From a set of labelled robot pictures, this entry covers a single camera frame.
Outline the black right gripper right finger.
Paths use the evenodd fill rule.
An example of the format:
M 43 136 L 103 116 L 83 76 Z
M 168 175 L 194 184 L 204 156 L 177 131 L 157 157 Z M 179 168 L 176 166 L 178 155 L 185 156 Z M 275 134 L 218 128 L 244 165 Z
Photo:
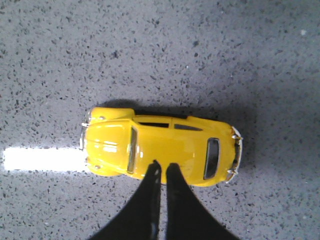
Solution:
M 237 240 L 204 208 L 186 183 L 180 167 L 171 163 L 167 179 L 167 240 Z

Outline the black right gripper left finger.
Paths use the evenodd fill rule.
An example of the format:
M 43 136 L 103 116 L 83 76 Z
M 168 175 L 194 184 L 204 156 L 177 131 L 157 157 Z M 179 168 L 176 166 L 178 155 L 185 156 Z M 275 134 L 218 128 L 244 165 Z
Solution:
M 121 211 L 92 240 L 157 240 L 161 200 L 160 164 L 154 160 Z

